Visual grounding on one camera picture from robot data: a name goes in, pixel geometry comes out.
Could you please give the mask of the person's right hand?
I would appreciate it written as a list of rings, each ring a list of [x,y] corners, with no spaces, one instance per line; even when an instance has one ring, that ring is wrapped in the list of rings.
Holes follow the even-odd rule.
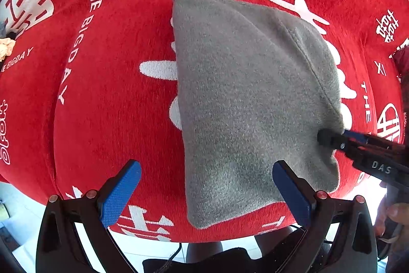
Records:
[[[378,207],[377,218],[374,224],[374,231],[376,236],[382,236],[385,233],[386,220],[396,222],[402,226],[400,238],[408,240],[408,203],[389,203],[389,191],[382,199]]]

